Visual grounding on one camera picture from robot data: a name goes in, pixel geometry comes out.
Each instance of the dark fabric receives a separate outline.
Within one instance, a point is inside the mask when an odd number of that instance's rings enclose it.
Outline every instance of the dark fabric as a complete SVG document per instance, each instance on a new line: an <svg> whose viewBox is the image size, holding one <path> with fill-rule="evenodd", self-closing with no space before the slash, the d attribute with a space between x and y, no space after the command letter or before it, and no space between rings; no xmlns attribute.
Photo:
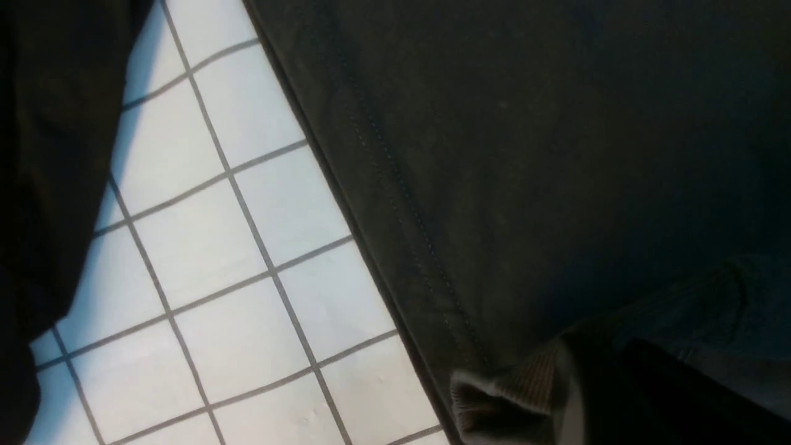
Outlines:
<svg viewBox="0 0 791 445"><path fill-rule="evenodd" d="M0 6L0 444L39 404L28 343L66 315L151 0Z"/></svg>
<svg viewBox="0 0 791 445"><path fill-rule="evenodd" d="M418 372L791 242L785 0L246 0Z"/></svg>
<svg viewBox="0 0 791 445"><path fill-rule="evenodd" d="M553 425L558 422L553 418L553 394L557 393L557 386L563 384L556 382L554 377L558 366L558 344L563 342L564 336L586 337L601 344L604 352L598 360L603 362L609 360L609 356L620 355L632 340L641 339L661 344L670 351L706 347L735 357L779 363L788 369L787 365L791 363L791 342L788 341L791 325L788 320L791 320L791 261L787 257L733 258L714 272L676 284L613 314L593 318L568 329L503 375L485 377L457 372L451 388L456 424L464 442L471 445L560 443L561 438L554 437ZM717 371L721 379L732 380L729 376L731 367ZM786 383L791 374L782 377L781 383ZM647 388L659 385L656 380L646 381L649 382L644 385ZM614 392L619 390L597 383L603 387L606 398L614 397ZM778 392L780 394L776 393L775 397L780 401L782 393L789 394L789 388L781 385ZM688 413L682 413L681 407L690 404L690 391L680 391L674 394L673 410L657 416L672 424L671 417L689 417ZM791 398L786 397L779 408L787 410L789 405ZM598 408L599 411L610 410L616 419L625 409L613 408L606 401ZM770 404L767 408L776 409L777 406ZM706 411L721 411L721 406ZM698 407L695 421L700 423L707 412ZM726 414L726 418L720 419L723 421L718 434L722 438L728 438L730 434L733 443L745 443L736 440L734 432L722 426L736 424L744 418L744 413ZM683 443L682 438L689 440L690 437L685 437L692 434L688 429L672 432L678 440L668 443ZM791 424L785 430L784 438L759 439L750 435L746 443L788 443ZM608 442L599 443L615 443L614 438L608 439Z"/></svg>

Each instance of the floor tile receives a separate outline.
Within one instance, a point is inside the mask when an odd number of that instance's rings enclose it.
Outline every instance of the floor tile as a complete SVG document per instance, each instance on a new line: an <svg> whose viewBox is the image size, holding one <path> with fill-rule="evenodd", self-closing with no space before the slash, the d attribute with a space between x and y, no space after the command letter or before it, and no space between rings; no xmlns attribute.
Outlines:
<svg viewBox="0 0 791 445"><path fill-rule="evenodd" d="M115 193L107 187L104 190L104 196L102 196L101 200L101 207L99 207L99 216L97 217L96 225L94 225L94 230L101 230L107 226L111 226L123 219L123 214L121 214L121 207L118 205L118 201L115 200Z"/></svg>
<svg viewBox="0 0 791 445"><path fill-rule="evenodd" d="M121 115L112 174L134 215L222 173L189 82Z"/></svg>
<svg viewBox="0 0 791 445"><path fill-rule="evenodd" d="M208 414L191 417L157 432L144 435L129 445L219 445Z"/></svg>
<svg viewBox="0 0 791 445"><path fill-rule="evenodd" d="M266 270L228 181L135 223L172 308Z"/></svg>
<svg viewBox="0 0 791 445"><path fill-rule="evenodd" d="M36 359L37 365L57 359L61 356L58 342L55 341L55 336L52 335L52 331L41 334L41 337L36 338L30 344L30 348L33 350L33 357Z"/></svg>
<svg viewBox="0 0 791 445"><path fill-rule="evenodd" d="M275 264L349 234L308 147L247 169L237 180Z"/></svg>
<svg viewBox="0 0 791 445"><path fill-rule="evenodd" d="M227 445L343 444L314 375L214 413Z"/></svg>
<svg viewBox="0 0 791 445"><path fill-rule="evenodd" d="M190 66L256 37L241 0L167 0L167 3Z"/></svg>
<svg viewBox="0 0 791 445"><path fill-rule="evenodd" d="M353 443L385 445L439 423L398 337L322 372Z"/></svg>
<svg viewBox="0 0 791 445"><path fill-rule="evenodd" d="M232 167L305 138L260 45L212 63L195 80Z"/></svg>
<svg viewBox="0 0 791 445"><path fill-rule="evenodd" d="M309 366L272 280L176 317L210 402L254 390Z"/></svg>
<svg viewBox="0 0 791 445"><path fill-rule="evenodd" d="M88 417L64 363L41 371L41 406L25 445L95 445Z"/></svg>
<svg viewBox="0 0 791 445"><path fill-rule="evenodd" d="M448 445L448 437L442 431L435 432L432 435L413 440L409 442L409 445Z"/></svg>
<svg viewBox="0 0 791 445"><path fill-rule="evenodd" d="M287 269L280 278L316 360L396 328L353 242Z"/></svg>
<svg viewBox="0 0 791 445"><path fill-rule="evenodd" d="M128 66L125 103L161 88L184 72L184 63L158 2L134 43Z"/></svg>
<svg viewBox="0 0 791 445"><path fill-rule="evenodd" d="M108 443L203 406L166 321L73 360Z"/></svg>
<svg viewBox="0 0 791 445"><path fill-rule="evenodd" d="M128 227L91 244L74 303L58 329L66 350L87 346L164 314Z"/></svg>

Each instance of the white tile floor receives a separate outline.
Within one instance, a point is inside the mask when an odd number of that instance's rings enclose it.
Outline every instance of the white tile floor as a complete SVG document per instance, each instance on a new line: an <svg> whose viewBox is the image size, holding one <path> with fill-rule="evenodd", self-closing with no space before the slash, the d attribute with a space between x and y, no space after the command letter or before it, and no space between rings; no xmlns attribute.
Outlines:
<svg viewBox="0 0 791 445"><path fill-rule="evenodd" d="M27 445L447 445L240 0L154 6Z"/></svg>

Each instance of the seam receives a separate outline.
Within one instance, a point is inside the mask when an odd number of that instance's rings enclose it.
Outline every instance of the seam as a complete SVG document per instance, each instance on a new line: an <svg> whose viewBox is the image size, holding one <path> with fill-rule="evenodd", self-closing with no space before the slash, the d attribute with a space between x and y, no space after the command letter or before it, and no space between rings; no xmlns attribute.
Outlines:
<svg viewBox="0 0 791 445"><path fill-rule="evenodd" d="M320 49L321 46L319 44L319 39L317 38L317 35L316 35L316 30L313 27L308 26L307 17L305 16L305 13L303 12L303 10L300 7L300 5L298 4L298 2L295 2L293 6L294 6L294 10L295 10L297 16L299 17L300 22L302 23L303 29L308 31L308 34L310 36L310 41L311 41L313 47L316 48L316 50L317 50L316 52L317 52L317 54L319 56L319 60L324 65L324 68L327 71L327 76L329 78L329 81L331 83L332 88L337 92L337 94L339 94L341 96L341 101L340 102L341 102L341 104L343 104L343 111L345 112L346 116L348 117L349 121L351 122L352 126L354 127L354 132L357 135L358 140L360 141L360 144L365 148L366 151L369 152L369 154L371 154L372 152L371 152L371 150L369 148L369 145L365 142L365 139L363 138L362 133L360 132L360 127L358 125L358 122L354 118L354 116L353 116L353 114L351 112L351 109L349 108L349 105L347 103L347 100L343 97L343 92L342 92L342 88L341 88L340 82L336 78L336 75L333 72L333 70L331 69L330 63L328 62L327 57L324 54L324 51L322 51ZM316 8L316 3L315 2L311 2L311 6L313 8L313 11L315 13L317 13L317 11L316 11L316 9L317 9ZM330 34L330 36L329 36L330 41L333 43L332 46L334 47L335 46L334 45L335 38L333 37L331 32L329 32L329 34ZM461 353L461 356L462 356L462 359L464 360L465 365L467 365L469 367L470 366L470 361L469 361L469 358L467 357L467 352L465 351L464 348L462 348L462 345L461 345L461 342L460 342L458 336L456 335L454 330L451 328L450 321L448 320L447 315L442 310L440 310L439 306L437 305L437 301L433 298L435 296L435 292L434 292L433 286L431 285L431 282L428 280L428 276L426 274L426 269L423 266L422 262L418 259L418 255L417 255L417 253L414 250L414 246L412 245L412 243L409 240L409 237L407 236L407 232L404 229L403 220L401 219L401 217L399 216L399 213L398 213L398 205L396 204L393 195L390 192L388 192L388 190L385 188L385 186L384 186L384 175L382 174L381 168L379 167L377 162L373 159L373 155L371 155L371 159L370 159L369 163L370 163L371 167L373 168L373 170L374 170L374 172L376 174L377 182L379 183L378 184L379 185L379 189L387 196L387 200L388 200L388 203L390 204L390 208L393 210L393 215L395 216L395 220L398 223L399 228L401 229L401 233L403 234L404 239L407 242L407 245L409 246L409 251L410 251L410 255L412 257L412 261L414 262L414 265L417 266L418 270L420 271L420 275L422 277L423 285L426 287L426 289L429 291L429 294L432 297L432 298L429 298L429 300L431 301L434 309L439 314L441 314L442 321L444 322L448 332L450 333L451 338L453 339L453 342L454 342L454 344L456 346L456 350Z"/></svg>
<svg viewBox="0 0 791 445"><path fill-rule="evenodd" d="M316 2L314 1L311 4L314 6L314 12L319 14L318 10L316 10L316 8L315 8ZM329 20L330 17L328 16L328 14L324 14L324 15L319 14L319 15L321 15L321 17L323 17L326 22L330 21ZM445 287L448 289L448 294L449 294L451 300L453 301L453 305L456 308L457 313L460 315L460 317L462 319L462 322L464 324L465 330L467 331L467 334L470 336L470 338L471 338L471 340L473 342L473 346L475 347L475 351L477 353L477 356L483 361L484 366L486 368L488 368L489 367L489 359L487 357L487 354L484 353L483 348L481 347L480 341L478 339L478 336L475 334L475 330L472 328L472 325L471 325L471 323L469 321L469 318L467 317L467 314L464 311L464 308L461 306L461 303L460 303L460 301L458 299L458 294L456 293L455 289L453 288L453 285L451 285L450 280L448 279L448 277L447 277L447 275L445 273L445 269L442 267L442 264L439 261L437 253L434 250L433 243L431 242L431 239L430 239L430 237L428 235L428 231L426 230L426 227L423 224L422 219L420 218L420 214L418 213L418 210L417 210L417 208L416 208L416 206L414 204L414 201L412 200L412 197L411 197L411 194L409 193L407 185L406 185L406 183L403 180L403 175L401 174L400 169L399 169L399 167L396 164L396 160L393 157L392 152L388 148L387 143L384 141L384 137L382 136L381 132L379 131L379 127L376 124L376 120L373 119L373 115L370 112L370 108L368 106L368 101L366 100L365 94L363 93L363 91L359 87L359 84L357 83L357 81L353 78L352 73L351 73L351 69L349 68L349 64L348 64L348 62L346 61L346 58L343 55L341 47L339 45L337 45L337 41L335 39L335 34L332 33L332 32L329 32L329 34L330 35L328 37L330 39L331 46L335 49L336 55L337 55L337 57L339 59L339 62L343 66L343 72L346 75L346 80L352 85L353 90L355 92L355 95L357 97L358 103L363 108L363 110L365 111L366 117L368 118L368 124L373 129L373 132L374 132L374 135L376 136L376 140L378 142L379 148L381 148L382 152L384 153L384 155L388 159L388 164L390 165L390 169L391 169L393 175L395 175L395 178L396 178L396 180L399 183L399 188L401 190L401 193L403 194L403 198L407 201L407 204L408 204L408 207L409 207L409 211L412 214L412 218L418 224L418 228L419 228L420 234L422 235L423 240L426 243L426 248L429 250L429 255L431 256L433 265L436 268L436 270L439 272L440 278L445 283ZM354 125L354 129L355 129L355 131L358 134L358 138L360 139L361 143L363 143L363 146L365 146L366 149L368 149L368 146L365 144L365 142L363 141L363 138L362 138L362 136L360 134L359 128L358 128L357 123L356 123L356 120L352 117L350 110L346 106L344 108L346 108L346 114L349 116L350 121ZM376 165L376 163L373 162L373 161L371 162L371 164L372 164L372 166L375 169L377 169L377 176L380 178L381 181L384 182L384 178L381 175L381 172L379 170L378 165ZM391 203L391 206L393 207L393 211L396 213L396 218L398 219L399 224L402 226L402 231L403 231L403 223L402 223L401 219L399 218L399 216L397 215L398 209L397 209L397 206L395 205L395 202L394 202L394 200L392 198L390 198L390 203ZM413 253L413 258L414 258L414 260L415 260L415 262L417 264L418 263L417 255L415 254L414 250L412 250L412 253ZM428 279L425 276L425 273L424 273L424 278L425 278L426 284L427 284L427 286L429 288L430 294L434 295L433 287L428 283ZM450 324L448 323L447 317L444 317L444 319L445 319L445 324L448 326L448 330L450 330L451 334L454 336L454 338L456 338L456 335L454 334L454 332L450 328ZM464 354L464 350L461 347L460 347L460 351ZM466 355L464 357L464 360L465 360L465 363L467 363L467 365L468 365L469 363L467 361Z"/></svg>

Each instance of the grout line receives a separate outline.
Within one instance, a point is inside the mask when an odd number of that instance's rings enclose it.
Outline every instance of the grout line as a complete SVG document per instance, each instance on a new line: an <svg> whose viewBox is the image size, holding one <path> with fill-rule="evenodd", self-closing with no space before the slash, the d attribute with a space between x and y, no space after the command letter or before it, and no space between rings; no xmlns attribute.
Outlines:
<svg viewBox="0 0 791 445"><path fill-rule="evenodd" d="M354 239L351 237L351 235L349 235L347 237L339 239L338 241L333 241L333 242L331 242L331 243L329 243L327 245L319 247L316 250L313 250L312 252L308 252L305 255L302 255L301 257L296 257L293 260L287 261L287 262L279 265L275 270L278 273L286 271L286 270L288 270L288 269L290 269L290 268L292 268L294 266L298 266L299 264L302 264L302 263L306 262L307 260L311 260L312 258L318 257L322 253L329 252L330 250L333 250L333 249L335 249L337 247L340 247L341 245L344 245L347 242L351 242L353 240ZM176 315L182 314L183 312L187 312L188 310L194 309L194 308L196 308L198 306L202 306L202 305L204 305L204 304L206 304L208 302L211 302L211 301L214 301L216 299L219 299L220 297L225 296L227 294L230 294L231 292L238 291L242 287L247 287L247 286L249 286L251 284L258 283L261 280L265 280L266 278L269 278L270 274L271 274L270 271L265 271L265 272L261 272L258 275L251 276L250 278L247 278L245 280L241 280L240 282L232 284L232 285L226 287L225 289L222 289L220 291L214 292L213 294L209 294L209 295L207 295L205 297L197 299L194 302L190 302L188 304L185 304L184 306L180 306L180 307L177 307L177 308L171 310L172 315L173 315L173 317L175 317ZM86 346L83 346L83 347L81 347L79 349L75 349L72 352L69 352L69 353L67 353L67 354L65 354L63 356L58 357L57 359L52 359L52 360L50 360L48 362L44 362L44 363L42 363L42 364L40 364L40 365L38 365L36 367L36 371L37 372L38 371L43 371L43 370L51 368L51 367L53 367L55 365L61 364L61 363L65 362L68 359L74 359L74 358L76 358L78 356L81 356L81 355L87 353L87 352L91 352L94 349L101 348L102 346L105 346L106 344L109 344L109 343L112 343L113 341L116 341L116 340L119 340L121 338L124 338L127 335L136 333L137 331L139 331L141 329L145 329L145 328L147 328L149 326L156 325L160 321L165 321L167 319L168 319L168 315L167 314L157 315L156 317L154 317L154 318L152 318L150 320L144 321L143 323L140 323L139 325L134 325L134 326L132 326L130 328L126 328L125 330L123 330L123 331L121 331L119 333L114 333L114 334L112 334L109 337L105 337L105 338L103 338L101 340L98 340L98 341L96 341L94 343L87 344Z"/></svg>
<svg viewBox="0 0 791 445"><path fill-rule="evenodd" d="M256 165L263 164L264 162L271 161L272 159L275 159L275 158L279 158L280 156L283 156L284 154L291 153L292 151L298 150L298 149L302 148L303 146L307 146L307 145L308 145L308 141L305 140L305 139L302 139L301 141L296 141L295 143L291 143L291 144L289 144L287 146L284 146L283 148L278 148L275 151L271 151L269 153L262 154L261 156L255 158L255 159L252 159L250 161L245 162L244 164L241 164L241 165L238 165L236 167L233 167L230 170L230 173L231 174L241 173L241 172L245 171L246 169L250 169L252 167L255 167ZM158 211L164 210L164 209L166 209L168 207L171 207L172 205L180 203L181 201L189 198L190 196L195 195L198 192L201 192L202 190L206 190L210 186L212 186L214 184L217 184L218 182L220 182L220 181L222 181L224 179L227 179L228 177L229 177L228 172L220 173L217 176L212 177L209 180L206 180L203 183L198 184L198 185L196 185L193 188L190 188L189 190L187 190L184 193L181 193L181 194L179 194L177 196L174 196L173 198L171 198L169 200L166 200L163 203L159 203L159 204L157 204L157 205L155 205L155 206L153 206L151 208L147 208L144 211L141 211L139 213L136 213L136 214L132 215L128 220L124 219L122 221L114 222L113 224L110 224L109 226L103 227L103 228L93 232L93 237L94 238L98 238L98 237L106 235L106 234L108 234L108 233L110 233L110 232L112 232L114 230L120 229L121 227L126 226L129 221L137 222L140 219L145 218L146 216L151 216L154 213L157 213Z"/></svg>
<svg viewBox="0 0 791 445"><path fill-rule="evenodd" d="M413 440L422 439L427 435L432 435L435 432L440 432L440 431L442 431L442 426L435 425L431 428L426 428L423 431L418 431L414 434L410 434L405 437L402 437L401 439L394 440L388 443L388 445L405 445L406 443L412 442Z"/></svg>
<svg viewBox="0 0 791 445"><path fill-rule="evenodd" d="M169 427L171 425L178 424L179 422L182 422L184 420L191 419L192 417L195 417L195 416L200 416L201 414L203 414L203 413L205 413L207 411L208 411L208 408L206 406L204 406L202 408L198 408L198 409L196 409L194 411L190 411L189 413L184 413L184 414L182 414L180 416L176 416L176 417L173 417L172 419L168 419L168 420L162 422L161 424L156 424L153 427L149 427L149 428L146 428L146 429L144 429L142 431L138 431L138 432L134 433L133 435L128 435L127 437L124 437L123 439L118 439L115 442L108 443L108 445L124 445L125 443L129 443L129 442L132 442L134 440L140 439L141 437L147 436L147 435L152 434L154 432L157 432L157 431L159 431L161 429L165 429L165 428L167 428L167 427Z"/></svg>
<svg viewBox="0 0 791 445"><path fill-rule="evenodd" d="M55 366L57 364L66 362L68 360L75 359L75 358L85 354L86 352L91 352L94 349L101 348L102 346L105 346L106 344L112 343L113 341L116 341L116 340L120 340L121 338L124 338L127 335L136 333L137 331L145 329L145 328L147 328L149 326L156 325L160 321L165 321L167 319L168 319L168 316L165 315L165 314L158 315L158 316L156 316L156 317L154 317L154 318L152 318L150 320L147 320L147 321L144 321L143 323L140 323L139 325L134 325L131 328L125 329L125 330L123 330L123 331L121 331L119 333L115 333L115 334L113 334L113 335L111 335L109 337L105 337L105 338L103 338L103 339L101 339L101 340L99 340L99 341L97 341L95 343L91 343L91 344L88 344L87 346L83 346L82 348L75 349L72 352L69 352L67 354L64 354L63 356L60 356L57 359L50 360L50 361L48 361L46 363L42 363L42 364L40 364L38 366L37 371L43 371L43 370L48 369L50 367L53 367L53 366Z"/></svg>
<svg viewBox="0 0 791 445"><path fill-rule="evenodd" d="M189 76L190 84L192 85L192 91L195 93L195 99L198 101L198 107L200 108L201 113L203 114L203 120L206 123L206 128L209 130L209 134L211 134L211 138L214 141L214 146L217 149L217 155L220 158L220 162L222 164L223 169L229 174L229 182L231 183L231 188L233 189L234 195L236 195L237 200L239 201L239 206L241 207L242 213L244 214L245 219L248 221L248 225L250 226L250 231L252 232L252 236L255 239L255 243L258 245L258 249L261 252L261 257L263 258L264 264L267 265L267 270L272 271L272 281L274 282L275 288L278 290L278 294L280 295L280 299L283 301L283 306L286 308L286 312L291 319L291 324L294 327L294 330L297 332L297 337L299 337L300 343L302 343L302 348L305 350L305 355L308 357L308 362L310 363L310 367L313 370L313 374L316 375L316 380L319 382L319 387L321 388L321 392L324 394L324 398L327 401L327 406L332 413L333 418L335 419L335 424L338 427L338 430L343 437L343 442L345 445L352 445L351 438L349 437L349 432L346 430L346 426L343 424L343 420L341 419L340 413L338 411L338 407L335 405L335 401L332 399L332 394L330 394L330 390L327 387L327 382L324 381L324 376L321 374L321 370L316 365L316 357L313 355L313 350L308 343L308 338L305 336L305 331L302 329L299 320L297 319L297 315L294 312L293 307L291 306L291 301L289 301L289 297L286 294L286 289L283 287L283 283L278 276L278 273L274 267L274 262L272 258L269 256L267 252L266 246L263 244L263 240L261 239L261 234L259 233L258 229L255 227L255 221L253 221L252 215L250 214L250 209L248 208L247 203L244 202L244 197L242 196L242 192L239 188L237 183L237 179L231 174L231 168L228 163L228 159L225 157L225 153L222 151L222 146L220 144L220 140L217 137L217 132L214 130L214 126L211 123L211 119L209 118L209 113L206 110L206 103L203 101L203 97L200 93L200 89L198 88L198 83L195 81L195 76L192 75L190 72L190 65L189 61L187 60L187 54L184 52L184 47L181 44L181 39L178 36L178 32L176 31L176 26L173 24L173 17L170 14L170 10L168 9L168 5L166 2L162 1L162 7L165 10L165 19L168 22L168 26L170 27L171 33L173 34L173 40L176 43L176 49L181 56L181 61L184 63L184 69Z"/></svg>
<svg viewBox="0 0 791 445"><path fill-rule="evenodd" d="M318 249L313 250L312 252L308 252L305 255L302 255L301 257L296 257L293 260L288 260L285 263L280 264L277 268L275 268L275 271L277 273L283 272L294 266L298 266L299 264L302 264L308 260L312 260L313 258L318 257L322 253L327 253L330 250L337 249L338 247L346 244L347 242L352 242L352 241L354 241L354 237L352 237L351 235L347 235L343 238L340 238L338 241L333 241L330 244L327 244L323 247L319 247Z"/></svg>
<svg viewBox="0 0 791 445"><path fill-rule="evenodd" d="M271 152L269 152L267 154L263 154L263 155L255 158L255 159L247 161L244 164L239 164L236 167L233 167L230 170L230 173L231 174L241 173L241 172L245 171L246 169L249 169L251 167L255 167L256 165L264 163L266 161L270 161L272 159L279 158L280 156L283 156L284 154L291 153L292 151L295 151L295 150L300 149L303 146L307 146L307 145L308 145L308 140L307 139L302 139L300 141L296 141L295 143L290 143L289 145L284 146L283 148L278 148L275 151L271 151Z"/></svg>
<svg viewBox="0 0 791 445"><path fill-rule="evenodd" d="M113 193L115 193L115 199L118 201L118 207L121 209L121 215L123 215L124 219L129 221L129 209L123 202L121 191L118 189L118 185L115 183L115 179L112 176L110 176L109 184ZM173 333L176 335L176 339L179 342L181 351L184 353L184 358L186 359L187 365L192 372L192 378L195 379L195 385L198 387L198 393L200 394L201 400L203 400L204 406L208 406L209 399L206 396L206 391L203 389L203 384L201 384L200 376L198 375L198 369L195 367L195 362L192 360L189 349L187 349L187 343L184 341L184 336L181 335L179 326L176 324L176 319L173 317L173 313L170 310L170 303L168 303L168 299L165 297L165 290L162 289L162 284L160 283L159 278L157 278L157 273L154 271L151 259L149 258L146 248L143 246L142 239L140 238L137 229L134 228L132 221L129 222L129 231L132 235L132 239L134 240L134 244L137 246L138 251L140 252L143 263L146 265L146 269L151 276L153 286L157 289L157 294L159 295L159 299L162 302L162 307L165 308L165 315L170 322L170 327L173 330ZM207 412L209 413L209 418L211 419L211 423L214 426L214 431L217 433L217 438L220 441L220 445L225 445L225 439L222 437L222 432L220 432L220 426L217 423L217 418L214 416L214 413L211 411L211 409L208 409Z"/></svg>
<svg viewBox="0 0 791 445"><path fill-rule="evenodd" d="M227 398L225 400L219 401L219 402L215 403L214 405L212 405L212 409L220 409L220 408L222 408L224 406L233 405L234 403L237 403L238 401L243 401L243 400L249 399L250 397L255 397L255 396L260 395L260 394L268 393L269 391L276 390L276 389L278 389L281 386L284 386L284 385L287 385L287 384L293 382L294 380L298 380L299 378L303 378L306 375L310 375L311 372L312 372L312 369L310 369L309 367L306 367L305 369L303 369L301 371L297 371L297 372L293 373L292 375L289 375L288 377L281 378L277 382L272 382L272 383L270 383L268 385L261 386L260 388L257 388L255 390L248 391L246 393L239 394L238 396L233 396L231 398Z"/></svg>
<svg viewBox="0 0 791 445"><path fill-rule="evenodd" d="M138 106L145 104L151 99L154 99L155 97L159 97L163 93L167 93L172 87L179 85L185 78L187 78L187 73L179 74L178 76L176 76L176 78L164 84L163 86L155 89L154 91L144 94L143 96L140 96L137 99L134 99L132 101L127 102L126 104L121 105L121 112L126 112L133 108L137 108Z"/></svg>
<svg viewBox="0 0 791 445"><path fill-rule="evenodd" d="M246 41L244 41L244 42L242 42L240 44L235 44L235 45L232 45L230 47L227 47L224 50L215 52L214 54L212 54L209 57L205 58L201 62L198 62L194 67L191 68L191 70L188 70L186 72L183 72L183 73L179 74L178 76L176 76L176 78L174 78L170 82L164 84L163 86L155 89L154 91L151 91L150 93L144 94L143 96L138 97L137 99L134 99L132 101L127 102L126 104L124 104L121 107L121 111L125 112L125 111L128 111L128 110L131 110L133 108L136 108L136 107L138 107L140 105L145 104L146 102L150 101L151 99L154 99L157 96L161 96L163 93L167 93L168 90L170 90L171 88L173 88L176 85L179 85L184 79L186 79L187 77L189 77L192 74L197 73L198 71L202 70L203 68L208 67L211 63L217 62L219 59L222 59L223 57L225 57L227 55L231 55L234 52L238 52L238 51L241 51L241 50L243 50L245 48L249 48L251 46L255 46L256 44L258 44L258 42L259 42L258 38L250 39L250 40L246 40Z"/></svg>
<svg viewBox="0 0 791 445"><path fill-rule="evenodd" d="M325 366L327 366L329 364L333 364L333 363L335 363L335 362L337 362L337 361L339 361L341 359L345 359L346 357L351 356L352 354L354 354L357 351L361 351L361 350L363 350L363 349L365 349L365 348L367 348L369 346L373 346L373 345L375 345L377 343L380 343L381 341L385 341L388 338L395 337L397 335L398 335L398 331L395 330L395 329L393 329L392 331L387 331L386 333L377 335L374 338L371 338L371 339L368 339L366 341L363 341L362 343L360 343L360 344L358 344L356 346L352 346L351 348L348 348L346 351L339 352L338 354L335 354L332 357L329 357L327 359L321 360L318 363L318 365L319 365L319 367L325 367Z"/></svg>
<svg viewBox="0 0 791 445"><path fill-rule="evenodd" d="M259 43L258 37L254 37L254 38L252 38L250 40L246 40L244 42L241 42L241 43L238 43L238 44L235 44L235 45L231 45L231 46L227 47L226 49L217 51L214 54L210 55L209 57L206 57L204 60L196 63L187 72L189 74L195 75L198 71L202 70L203 68L206 68L210 63L214 63L214 62L218 61L219 59L222 59L223 57L225 57L227 55L233 54L234 52L241 51L243 49L247 49L247 48L249 48L251 46L255 46L258 43Z"/></svg>
<svg viewBox="0 0 791 445"><path fill-rule="evenodd" d="M57 326L52 326L52 335L55 337L55 342L58 344L60 353L65 355L66 344L63 342L63 338L60 337ZM71 363L70 359L66 359L66 368L68 368L71 379L74 381L74 387L77 388L77 395L80 397L82 408L85 410L85 416L88 417L88 423L91 424L93 434L96 436L99 445L104 445L104 439L102 439L101 432L99 431L99 424L97 424L96 417L93 416L93 411L91 411L91 407L88 405L88 398L85 396L85 391L82 389L82 383L80 383L80 378L77 376L77 370L74 369L74 363Z"/></svg>
<svg viewBox="0 0 791 445"><path fill-rule="evenodd" d="M98 238L98 237L100 237L102 235L109 234L110 232L115 231L116 229L120 229L121 227L126 226L126 224L127 224L126 220L121 220L121 221L118 221L118 222L114 222L113 224L110 224L109 226L102 227L101 229L93 232L93 237L94 238Z"/></svg>
<svg viewBox="0 0 791 445"><path fill-rule="evenodd" d="M193 188L190 188L189 190L187 190L184 193L181 193L180 195L174 196L173 198L165 201L164 203L159 203L159 204L157 204L157 205L155 205L155 206L153 206L151 208L147 208L144 211L141 211L138 214L130 216L129 220L132 221L132 222L137 222L140 219L145 218L146 216L153 215L154 213L157 213L160 210L164 210L164 209L166 209L166 208L168 208L168 207L170 207L170 206L172 206L174 204L178 204L181 201L189 198L190 196L193 196L193 195L195 195L195 194L197 194L197 193L199 193L199 192L201 192L203 190L206 190L207 188L211 187L212 185L217 184L218 182L224 180L226 177L227 177L227 175L225 175L225 173L220 173L217 176L209 179L208 181L203 182L201 184L198 184L197 186L195 186Z"/></svg>
<svg viewBox="0 0 791 445"><path fill-rule="evenodd" d="M392 337L395 333L396 333L396 331L391 331L389 333L385 333L385 334L380 335L378 337L374 337L371 340L367 340L367 341L364 341L364 342L362 342L360 344L356 344L355 346L352 346L351 348L347 349L346 351L340 352L339 354L336 354L335 356L332 356L329 359L326 359L326 360L322 361L321 362L321 366L323 366L324 364L329 364L329 363L335 362L338 359L341 359L343 357L350 356L351 354L353 354L353 353L355 353L357 351L360 351L360 350L362 350L364 348L367 348L369 346L374 345L375 343L378 343L380 341L383 341L383 340L385 340L387 338ZM277 381L272 382L272 383L268 383L268 384L266 384L264 386L261 386L260 388L255 388L254 390L250 390L250 391L248 391L246 393L242 393L242 394L239 394L239 395L236 395L236 396L232 396L232 397L226 398L225 400L216 401L215 403L209 404L209 405L204 406L202 408L195 409L193 411L190 411L189 413L185 413L185 414L182 414L180 416L173 417L172 419L166 420L166 421L164 421L164 422L162 422L160 424L156 424L153 427L146 428L146 429L144 429L144 430L142 430L140 432L136 432L133 435L129 435L127 437L124 437L123 439L116 440L115 442L109 443L108 445L124 445L125 443L129 443L129 442L131 442L133 440L140 439L141 437L143 437L145 435L149 435L151 433L157 432L157 431L159 431L161 429L164 429L164 428L167 428L167 427L169 427L171 425L177 424L177 423L179 423L179 422L181 422L183 420L190 419L190 418L192 418L194 416L199 416L199 415L201 415L203 413L208 413L210 410L214 411L215 409L224 408L224 407L226 407L228 405L233 405L234 403L237 403L237 402L240 402L240 401L243 401L243 400L247 400L249 398L252 398L252 397L255 397L255 396L258 396L258 395L261 395L261 394L268 393L269 391L272 391L272 390L276 390L276 389L278 389L281 386L285 386L285 385L287 385L287 384L289 384L289 383L291 383L291 382L293 382L295 380L303 378L306 375L310 375L312 373L313 373L312 367L306 367L305 369L297 371L297 372L293 373L292 375L289 375L288 377L281 378L280 380L277 380ZM419 437L417 435L420 435L420 434L429 435L429 434L431 434L431 432L433 432L433 431L429 432L429 430L424 430L422 432L417 432L417 433L415 433L413 435L409 435L408 438L410 438L410 440L418 439Z"/></svg>

